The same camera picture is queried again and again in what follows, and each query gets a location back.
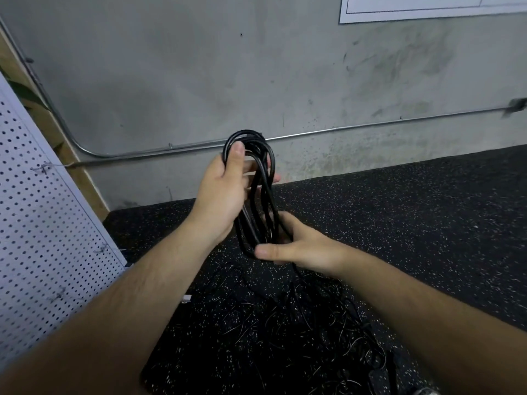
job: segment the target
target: white pegboard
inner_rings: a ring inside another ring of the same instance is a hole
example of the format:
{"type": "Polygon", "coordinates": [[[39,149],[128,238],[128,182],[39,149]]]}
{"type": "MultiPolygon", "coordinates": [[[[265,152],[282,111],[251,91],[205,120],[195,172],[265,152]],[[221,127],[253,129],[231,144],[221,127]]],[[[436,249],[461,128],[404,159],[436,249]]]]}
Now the white pegboard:
{"type": "Polygon", "coordinates": [[[126,264],[1,75],[0,247],[0,370],[126,264]]]}

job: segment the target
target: gray wall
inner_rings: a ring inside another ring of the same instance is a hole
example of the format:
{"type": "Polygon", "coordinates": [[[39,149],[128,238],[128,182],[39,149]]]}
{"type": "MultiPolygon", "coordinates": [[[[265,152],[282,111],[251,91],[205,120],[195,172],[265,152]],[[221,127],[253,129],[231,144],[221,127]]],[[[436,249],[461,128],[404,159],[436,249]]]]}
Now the gray wall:
{"type": "MultiPolygon", "coordinates": [[[[96,152],[266,136],[527,96],[527,15],[339,26],[340,0],[0,0],[96,152]]],[[[527,112],[273,143],[286,180],[527,143],[527,112]]],[[[91,168],[110,209],[195,195],[216,151],[91,168]]]]}

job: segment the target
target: person's right hand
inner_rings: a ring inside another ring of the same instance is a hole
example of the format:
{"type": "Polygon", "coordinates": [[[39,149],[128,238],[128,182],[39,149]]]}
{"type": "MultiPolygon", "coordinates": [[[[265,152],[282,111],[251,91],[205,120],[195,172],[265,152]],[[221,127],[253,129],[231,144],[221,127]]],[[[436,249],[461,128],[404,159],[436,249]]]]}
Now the person's right hand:
{"type": "Polygon", "coordinates": [[[339,276],[354,249],[306,226],[289,212],[279,213],[282,223],[293,236],[293,242],[281,235],[287,244],[260,244],[255,249],[255,256],[275,264],[294,262],[306,269],[339,276]]]}

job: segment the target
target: metal conduit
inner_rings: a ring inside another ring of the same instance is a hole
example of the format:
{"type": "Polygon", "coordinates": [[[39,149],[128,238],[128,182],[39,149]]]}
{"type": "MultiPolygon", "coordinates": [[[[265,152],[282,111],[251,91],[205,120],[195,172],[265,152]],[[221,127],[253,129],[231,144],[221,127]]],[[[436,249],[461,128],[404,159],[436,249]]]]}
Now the metal conduit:
{"type": "MultiPolygon", "coordinates": [[[[0,17],[0,27],[2,27],[4,33],[7,36],[7,39],[11,43],[11,46],[17,53],[18,58],[20,59],[24,67],[26,68],[27,72],[30,74],[31,79],[33,79],[33,82],[35,83],[38,91],[41,93],[43,101],[45,102],[46,105],[48,105],[49,110],[51,111],[51,113],[53,113],[53,115],[57,119],[61,127],[61,130],[64,133],[64,136],[79,151],[96,158],[94,160],[83,160],[80,162],[74,162],[69,165],[66,165],[66,167],[75,168],[75,167],[81,167],[81,166],[96,166],[96,165],[103,165],[103,164],[119,162],[119,161],[146,159],[146,158],[153,158],[157,156],[181,154],[185,152],[201,151],[201,150],[212,149],[212,148],[221,148],[224,145],[226,139],[204,141],[204,142],[198,142],[198,143],[189,143],[189,144],[182,144],[182,145],[176,145],[176,146],[169,144],[168,147],[153,148],[153,149],[147,149],[147,150],[141,150],[141,151],[131,151],[131,152],[125,152],[125,153],[120,153],[120,154],[101,154],[101,153],[88,150],[76,140],[73,133],[69,130],[68,125],[66,125],[66,122],[64,122],[64,119],[62,118],[60,113],[58,113],[57,108],[54,106],[53,102],[51,101],[48,93],[44,89],[44,86],[37,79],[36,74],[33,72],[27,59],[24,57],[22,51],[17,46],[16,42],[13,39],[13,36],[10,34],[9,30],[7,29],[7,26],[4,24],[4,21],[1,17],[0,17]]],[[[396,125],[396,124],[401,124],[401,123],[423,122],[426,120],[444,119],[444,118],[466,116],[466,115],[487,114],[491,112],[504,112],[504,115],[510,115],[514,112],[523,111],[526,106],[527,106],[527,98],[515,98],[515,99],[512,99],[507,106],[473,109],[470,111],[451,112],[448,114],[431,115],[431,116],[406,118],[406,119],[398,119],[398,120],[388,120],[384,122],[364,123],[364,124],[351,125],[351,126],[332,127],[329,129],[321,129],[321,130],[316,130],[312,132],[302,132],[302,133],[272,137],[270,139],[267,139],[267,141],[294,139],[296,137],[313,136],[313,135],[323,134],[327,132],[340,132],[344,130],[360,129],[360,128],[367,128],[367,127],[378,127],[378,126],[396,125]]]]}

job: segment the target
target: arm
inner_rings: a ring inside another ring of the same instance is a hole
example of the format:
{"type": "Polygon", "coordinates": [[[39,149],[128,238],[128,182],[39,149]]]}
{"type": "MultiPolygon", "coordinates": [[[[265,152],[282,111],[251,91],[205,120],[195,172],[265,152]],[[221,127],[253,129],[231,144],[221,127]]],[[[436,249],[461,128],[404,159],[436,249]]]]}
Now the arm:
{"type": "Polygon", "coordinates": [[[259,245],[258,258],[295,262],[347,282],[448,393],[527,393],[527,333],[327,238],[287,212],[280,216],[293,243],[259,245]]]}
{"type": "Polygon", "coordinates": [[[0,393],[129,394],[209,252],[232,228],[250,166],[235,143],[212,161],[189,217],[60,329],[12,364],[0,393]]]}

